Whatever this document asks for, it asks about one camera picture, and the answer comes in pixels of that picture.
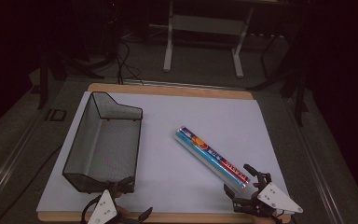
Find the black tripod stand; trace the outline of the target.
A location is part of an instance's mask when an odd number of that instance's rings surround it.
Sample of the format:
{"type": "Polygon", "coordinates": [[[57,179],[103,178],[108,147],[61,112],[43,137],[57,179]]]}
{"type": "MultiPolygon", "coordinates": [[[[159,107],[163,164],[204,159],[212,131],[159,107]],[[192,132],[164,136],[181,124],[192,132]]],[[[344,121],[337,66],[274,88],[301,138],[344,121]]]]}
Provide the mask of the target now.
{"type": "Polygon", "coordinates": [[[33,88],[33,92],[39,94],[38,109],[42,109],[48,101],[48,72],[51,72],[56,79],[64,80],[67,75],[63,66],[67,64],[69,67],[74,68],[77,72],[84,76],[102,78],[102,76],[94,73],[93,69],[102,67],[108,63],[109,61],[105,59],[97,63],[82,64],[55,49],[43,52],[40,55],[39,84],[35,85],[33,88]]]}

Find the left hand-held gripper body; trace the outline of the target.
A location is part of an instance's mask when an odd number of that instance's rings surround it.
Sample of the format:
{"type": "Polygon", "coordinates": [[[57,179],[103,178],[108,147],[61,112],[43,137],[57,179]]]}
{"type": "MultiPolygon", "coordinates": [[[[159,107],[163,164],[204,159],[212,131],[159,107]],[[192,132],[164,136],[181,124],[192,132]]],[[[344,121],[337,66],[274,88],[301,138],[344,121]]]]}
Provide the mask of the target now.
{"type": "Polygon", "coordinates": [[[95,198],[90,204],[95,204],[95,208],[87,221],[87,224],[116,224],[117,216],[115,199],[118,195],[113,192],[113,187],[105,189],[103,193],[95,198]]]}

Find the silver metal floor strip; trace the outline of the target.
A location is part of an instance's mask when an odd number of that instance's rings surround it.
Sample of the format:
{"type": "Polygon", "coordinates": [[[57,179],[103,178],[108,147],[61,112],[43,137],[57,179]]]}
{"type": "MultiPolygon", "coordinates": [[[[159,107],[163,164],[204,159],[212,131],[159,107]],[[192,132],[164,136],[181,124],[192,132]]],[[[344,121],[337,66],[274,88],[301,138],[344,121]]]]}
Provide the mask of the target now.
{"type": "Polygon", "coordinates": [[[125,79],[123,84],[128,85],[141,85],[141,86],[159,86],[159,87],[175,87],[175,88],[190,88],[190,89],[204,89],[204,90],[220,90],[220,91],[246,91],[245,88],[234,88],[225,86],[211,86],[211,85],[198,85],[198,84],[186,84],[186,83],[174,83],[174,82],[162,82],[162,81],[150,81],[150,80],[134,80],[125,79]]]}

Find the long blue and red box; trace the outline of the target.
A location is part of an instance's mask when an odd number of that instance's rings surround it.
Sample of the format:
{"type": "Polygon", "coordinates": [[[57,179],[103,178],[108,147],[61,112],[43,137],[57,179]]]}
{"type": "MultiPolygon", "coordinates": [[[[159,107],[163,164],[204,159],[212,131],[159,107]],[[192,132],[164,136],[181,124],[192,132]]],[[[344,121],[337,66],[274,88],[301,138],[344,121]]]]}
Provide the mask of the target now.
{"type": "Polygon", "coordinates": [[[249,177],[206,144],[187,127],[182,126],[175,133],[175,139],[204,165],[218,175],[226,185],[242,193],[249,183],[249,177]]]}

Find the black metal stand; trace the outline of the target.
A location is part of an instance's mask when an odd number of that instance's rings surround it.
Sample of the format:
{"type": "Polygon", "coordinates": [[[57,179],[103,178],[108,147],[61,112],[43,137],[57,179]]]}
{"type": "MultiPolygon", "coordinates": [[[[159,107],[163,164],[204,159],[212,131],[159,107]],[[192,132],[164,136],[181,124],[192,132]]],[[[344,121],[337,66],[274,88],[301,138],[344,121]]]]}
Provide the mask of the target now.
{"type": "Polygon", "coordinates": [[[283,98],[295,96],[294,117],[299,127],[303,126],[302,113],[304,111],[304,97],[306,80],[310,72],[308,56],[302,52],[304,49],[297,37],[285,38],[288,44],[282,60],[274,68],[267,80],[248,87],[248,91],[261,91],[278,82],[282,82],[280,95],[283,98]]]}

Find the black wire mesh basket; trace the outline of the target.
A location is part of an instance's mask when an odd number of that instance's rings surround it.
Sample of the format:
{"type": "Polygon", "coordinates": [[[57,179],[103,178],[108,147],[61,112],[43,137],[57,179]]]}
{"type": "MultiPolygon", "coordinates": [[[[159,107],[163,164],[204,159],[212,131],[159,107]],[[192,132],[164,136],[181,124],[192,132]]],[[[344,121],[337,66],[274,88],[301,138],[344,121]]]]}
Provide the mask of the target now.
{"type": "Polygon", "coordinates": [[[62,175],[79,192],[94,193],[136,177],[143,109],[106,92],[87,99],[62,175]]]}

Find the black floor bracket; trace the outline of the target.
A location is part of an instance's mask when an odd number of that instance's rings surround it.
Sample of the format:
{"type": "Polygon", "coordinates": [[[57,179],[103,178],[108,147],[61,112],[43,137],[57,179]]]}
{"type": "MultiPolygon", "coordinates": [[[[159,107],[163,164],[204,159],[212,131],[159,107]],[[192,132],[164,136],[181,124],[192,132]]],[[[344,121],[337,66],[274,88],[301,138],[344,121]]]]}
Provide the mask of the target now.
{"type": "Polygon", "coordinates": [[[64,121],[67,115],[66,110],[50,109],[45,116],[45,121],[64,121]]]}

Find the person's left hand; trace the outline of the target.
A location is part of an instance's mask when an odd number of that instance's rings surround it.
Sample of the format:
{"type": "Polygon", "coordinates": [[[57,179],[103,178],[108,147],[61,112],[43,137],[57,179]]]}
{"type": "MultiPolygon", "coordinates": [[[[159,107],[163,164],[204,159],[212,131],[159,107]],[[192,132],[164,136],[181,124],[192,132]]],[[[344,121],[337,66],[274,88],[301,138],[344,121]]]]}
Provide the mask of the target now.
{"type": "Polygon", "coordinates": [[[137,220],[133,218],[129,218],[129,215],[131,214],[128,210],[125,208],[117,205],[117,216],[115,217],[115,223],[116,224],[136,224],[137,220]]]}

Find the white table mat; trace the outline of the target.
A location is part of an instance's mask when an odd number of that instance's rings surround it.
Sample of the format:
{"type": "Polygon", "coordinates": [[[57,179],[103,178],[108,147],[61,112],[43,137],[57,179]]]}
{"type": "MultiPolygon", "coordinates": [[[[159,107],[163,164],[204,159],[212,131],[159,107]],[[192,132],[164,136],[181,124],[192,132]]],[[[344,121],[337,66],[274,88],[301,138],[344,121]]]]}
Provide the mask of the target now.
{"type": "Polygon", "coordinates": [[[120,104],[142,108],[140,148],[132,193],[118,204],[132,212],[230,214],[222,180],[174,135],[182,127],[237,168],[269,173],[279,189],[282,176],[259,104],[255,100],[114,93],[120,104]]]}

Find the white metal stand frame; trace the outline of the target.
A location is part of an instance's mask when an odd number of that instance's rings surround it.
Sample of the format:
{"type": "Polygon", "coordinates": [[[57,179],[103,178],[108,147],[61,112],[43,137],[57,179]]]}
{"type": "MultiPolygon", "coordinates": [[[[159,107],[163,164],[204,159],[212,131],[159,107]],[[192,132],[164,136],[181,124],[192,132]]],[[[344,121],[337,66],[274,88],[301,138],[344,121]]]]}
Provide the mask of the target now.
{"type": "Polygon", "coordinates": [[[219,35],[235,35],[238,38],[237,45],[231,49],[232,60],[237,78],[243,78],[244,73],[241,65],[241,48],[254,14],[254,8],[249,7],[245,13],[245,19],[242,21],[225,20],[217,18],[207,18],[198,16],[187,16],[175,14],[173,12],[174,0],[169,1],[168,17],[168,35],[167,46],[165,50],[163,71],[170,72],[172,68],[173,42],[172,36],[174,30],[190,31],[198,33],[210,33],[219,35]]]}

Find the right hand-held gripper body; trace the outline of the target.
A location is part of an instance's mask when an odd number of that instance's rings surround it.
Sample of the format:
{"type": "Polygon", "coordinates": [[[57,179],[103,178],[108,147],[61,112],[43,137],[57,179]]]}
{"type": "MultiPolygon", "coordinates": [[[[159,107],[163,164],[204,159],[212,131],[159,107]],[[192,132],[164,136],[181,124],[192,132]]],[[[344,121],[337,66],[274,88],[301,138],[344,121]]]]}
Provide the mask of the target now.
{"type": "Polygon", "coordinates": [[[239,203],[233,203],[236,213],[247,214],[256,217],[270,217],[276,224],[283,224],[281,216],[284,212],[302,213],[303,208],[292,198],[279,189],[271,180],[269,173],[260,173],[260,181],[254,183],[258,189],[255,198],[243,199],[239,203]]]}

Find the person's right hand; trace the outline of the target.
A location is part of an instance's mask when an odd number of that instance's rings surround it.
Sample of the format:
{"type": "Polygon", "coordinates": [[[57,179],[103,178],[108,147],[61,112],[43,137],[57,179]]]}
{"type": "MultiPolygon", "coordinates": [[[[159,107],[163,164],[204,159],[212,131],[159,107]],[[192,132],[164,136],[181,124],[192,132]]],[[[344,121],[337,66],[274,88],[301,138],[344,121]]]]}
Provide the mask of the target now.
{"type": "MultiPolygon", "coordinates": [[[[258,194],[258,190],[252,194],[252,198],[255,198],[258,194]]],[[[275,220],[270,217],[256,217],[252,216],[253,224],[276,224],[275,220]]]]}

